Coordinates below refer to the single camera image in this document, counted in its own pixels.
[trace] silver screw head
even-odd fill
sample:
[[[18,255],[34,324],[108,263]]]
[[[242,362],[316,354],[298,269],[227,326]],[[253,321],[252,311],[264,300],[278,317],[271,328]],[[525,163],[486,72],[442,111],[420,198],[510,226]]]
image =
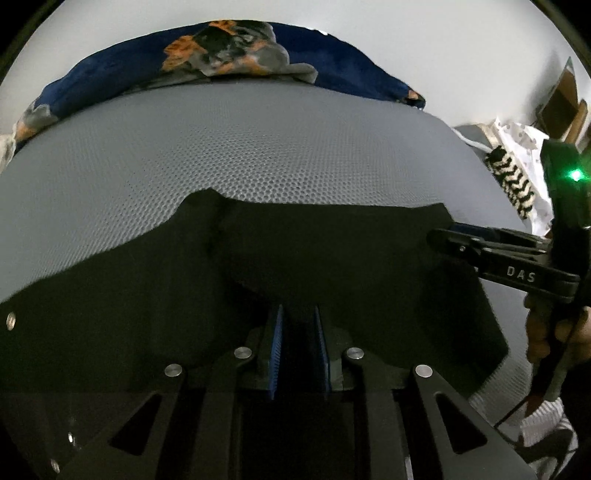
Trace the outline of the silver screw head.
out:
[[[234,356],[240,360],[246,360],[252,355],[252,350],[250,350],[247,346],[239,346],[236,350],[234,350]]]
[[[8,329],[9,332],[14,328],[16,323],[17,323],[17,316],[14,314],[14,312],[10,312],[8,314],[8,316],[6,317],[6,328]]]
[[[179,364],[170,364],[164,369],[164,374],[167,377],[177,377],[181,373],[183,373],[183,367],[181,367]]]
[[[351,360],[361,360],[364,355],[365,355],[365,352],[363,350],[361,350],[361,348],[358,348],[356,346],[352,346],[351,348],[349,348],[347,350],[347,356]]]
[[[419,377],[429,378],[433,375],[433,369],[428,365],[417,365],[414,370]]]

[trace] patterned blanket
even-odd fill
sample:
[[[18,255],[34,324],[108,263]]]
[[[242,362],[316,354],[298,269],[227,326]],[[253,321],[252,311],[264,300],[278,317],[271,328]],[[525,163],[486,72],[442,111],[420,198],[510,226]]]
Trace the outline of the patterned blanket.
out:
[[[115,96],[222,76],[307,82],[350,95],[423,109],[425,99],[352,45],[331,35],[254,20],[219,20],[119,43],[47,85],[0,136],[0,171],[22,146],[73,113]]]

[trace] black and white striped cloth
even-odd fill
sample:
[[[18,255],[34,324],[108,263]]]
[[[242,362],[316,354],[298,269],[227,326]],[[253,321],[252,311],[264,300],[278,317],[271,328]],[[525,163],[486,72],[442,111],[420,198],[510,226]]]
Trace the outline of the black and white striped cloth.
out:
[[[499,145],[485,157],[484,162],[520,218],[525,220],[529,217],[534,207],[535,193],[529,178],[513,156]]]

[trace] gray cushion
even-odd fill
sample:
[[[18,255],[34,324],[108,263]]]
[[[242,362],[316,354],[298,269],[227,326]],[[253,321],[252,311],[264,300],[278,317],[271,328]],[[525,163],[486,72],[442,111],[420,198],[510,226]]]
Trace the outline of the gray cushion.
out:
[[[207,187],[254,202],[443,202],[457,221],[524,229],[472,150],[422,111],[270,80],[168,87],[79,112],[15,156],[0,175],[0,299]],[[483,286],[510,352],[471,401],[495,421],[527,392],[526,312],[522,293]]]

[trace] finger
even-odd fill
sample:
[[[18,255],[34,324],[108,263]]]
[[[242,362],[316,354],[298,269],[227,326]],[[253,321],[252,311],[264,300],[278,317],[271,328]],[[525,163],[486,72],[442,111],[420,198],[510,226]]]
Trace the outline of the finger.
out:
[[[536,312],[530,311],[525,322],[525,332],[530,342],[539,342],[548,336],[548,327],[538,318]]]
[[[527,348],[527,359],[530,363],[536,364],[550,354],[548,342],[530,342]]]
[[[554,336],[561,342],[565,342],[573,329],[575,322],[562,320],[556,324]],[[569,340],[570,343],[591,343],[591,312],[585,307],[581,312],[577,326]]]

